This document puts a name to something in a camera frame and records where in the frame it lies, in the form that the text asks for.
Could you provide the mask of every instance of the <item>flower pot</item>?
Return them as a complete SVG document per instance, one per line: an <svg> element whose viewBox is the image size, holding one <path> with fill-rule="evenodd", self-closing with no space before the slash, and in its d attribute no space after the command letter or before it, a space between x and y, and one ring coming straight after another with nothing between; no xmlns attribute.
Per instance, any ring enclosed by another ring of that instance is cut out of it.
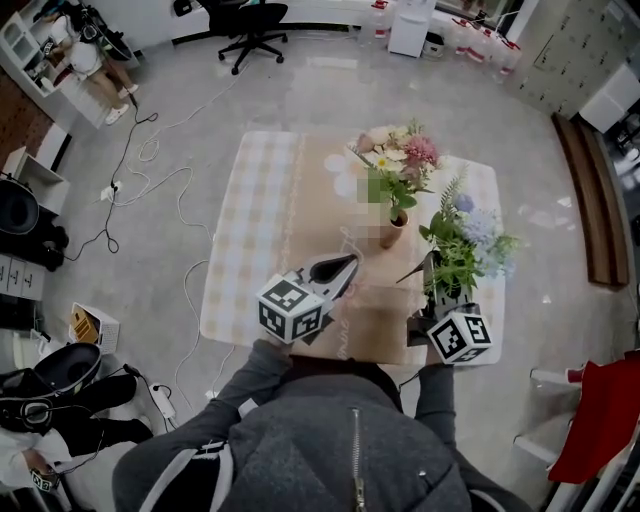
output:
<svg viewBox="0 0 640 512"><path fill-rule="evenodd" d="M380 228L380 247L390 249L400 239L402 230L409 224L409 216L404 210L400 210L395 221L389 220L389 224Z"/></svg>

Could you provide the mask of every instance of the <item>table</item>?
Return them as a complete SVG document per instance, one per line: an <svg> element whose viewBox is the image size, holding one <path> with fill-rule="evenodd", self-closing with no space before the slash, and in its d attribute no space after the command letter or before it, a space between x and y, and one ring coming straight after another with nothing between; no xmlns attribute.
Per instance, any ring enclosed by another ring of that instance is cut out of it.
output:
<svg viewBox="0 0 640 512"><path fill-rule="evenodd" d="M250 346L265 336L258 324L256 292L276 272L297 268L312 255L355 252L360 270L349 293L331 313L336 320L310 346L293 353L326 359L354 357L385 364L424 364L426 347L406 346L406 318L424 306L422 276L395 284L430 250L417 230L437 211L440 193L466 168L463 191L476 207L501 217L492 168L446 157L444 170L409 210L409 226L388 251L361 238L363 205L353 201L353 159L343 139L288 132L244 135L229 179L205 284L200 332L205 338ZM478 279L474 300L491 326L495 346L473 364L500 359L504 324L504 277Z"/></svg>

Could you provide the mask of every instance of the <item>plug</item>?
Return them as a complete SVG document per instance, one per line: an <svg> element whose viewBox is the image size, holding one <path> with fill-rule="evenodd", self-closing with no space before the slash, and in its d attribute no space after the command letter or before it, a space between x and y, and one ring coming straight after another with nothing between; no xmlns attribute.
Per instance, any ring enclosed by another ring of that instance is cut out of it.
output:
<svg viewBox="0 0 640 512"><path fill-rule="evenodd" d="M142 378L142 374L133 366L129 366L125 364L122 366L122 369L127 372L129 375L133 375L134 377Z"/></svg>

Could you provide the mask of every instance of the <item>gray floor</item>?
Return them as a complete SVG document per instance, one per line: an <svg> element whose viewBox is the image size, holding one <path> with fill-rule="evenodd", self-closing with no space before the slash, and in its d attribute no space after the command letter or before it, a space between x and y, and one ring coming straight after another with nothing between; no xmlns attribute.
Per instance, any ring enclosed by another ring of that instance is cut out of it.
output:
<svg viewBox="0 0 640 512"><path fill-rule="evenodd" d="M544 466L511 448L513 437L565 407L565 400L532 389L535 366L563 369L587 358L606 362L632 337L634 319L626 292L614 294L587 283L584 241L574 188L550 120L496 86L482 68L448 56L427 62L385 52L368 52L355 41L296 40L282 45L282 65L252 55L237 84L188 123L160 136L160 153L138 162L136 146L162 125L184 119L233 80L231 65L218 62L226 40L209 39L158 53L135 73L141 85L141 114L158 121L140 127L129 156L132 167L157 183L172 170L191 165L193 183L182 201L184 217L215 229L226 183L242 135L249 130L344 133L398 124L412 117L426 126L443 152L490 165L496 170L504 224L522 237L518 270L507 284L502 360L456 376L458 439L472 462L532 505L547 490ZM340 37L329 34L328 37ZM108 203L94 203L109 183L124 147L132 116L100 131L78 130L60 173L73 186L62 222L72 237L70 254L102 229ZM123 196L144 182L122 170ZM145 198L113 212L109 225L120 244L110 254L102 238L52 275L44 301L50 329L64 336L73 301L98 307L121 324L117 356L140 368L150 380L174 386L174 371L189 352L197 324L183 293L185 271L209 256L203 230L181 224L176 197L188 179L179 173ZM206 269L197 268L189 293L199 311ZM200 409L205 392L229 347L201 340L184 364L180 384ZM246 358L238 349L221 383ZM391 369L402 379L407 369ZM415 408L417 386L405 388L406 408ZM148 396L137 406L161 428ZM188 406L174 389L181 422ZM548 442L559 442L550 436ZM78 494L100 511L113 510L110 472L128 448L118 446L73 475Z"/></svg>

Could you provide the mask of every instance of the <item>person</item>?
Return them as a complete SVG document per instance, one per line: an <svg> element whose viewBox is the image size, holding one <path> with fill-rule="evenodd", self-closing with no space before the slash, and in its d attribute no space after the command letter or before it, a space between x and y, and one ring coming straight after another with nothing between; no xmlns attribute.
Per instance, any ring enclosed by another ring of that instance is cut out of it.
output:
<svg viewBox="0 0 640 512"><path fill-rule="evenodd" d="M0 482L8 487L31 487L31 470L46 478L54 464L94 454L98 447L102 450L151 438L151 430L139 419L120 421L94 416L129 402L136 385L133 375L108 377L75 395L54 397L53 407L60 409L52 411L51 428L44 435L0 428Z"/></svg>
<svg viewBox="0 0 640 512"><path fill-rule="evenodd" d="M103 58L95 44L80 41L79 32L83 26L80 9L66 0L47 0L38 16L51 23L51 39L57 45L51 53L67 56L76 74L82 80L89 79L96 84L105 95L111 105L105 123L112 125L129 110L129 104L122 99L137 91L138 85L131 81L120 63L108 56ZM121 93L107 76L105 67L124 86Z"/></svg>
<svg viewBox="0 0 640 512"><path fill-rule="evenodd" d="M420 370L414 419L377 365L289 350L256 341L202 412L126 453L116 510L531 511L457 450L452 367Z"/></svg>

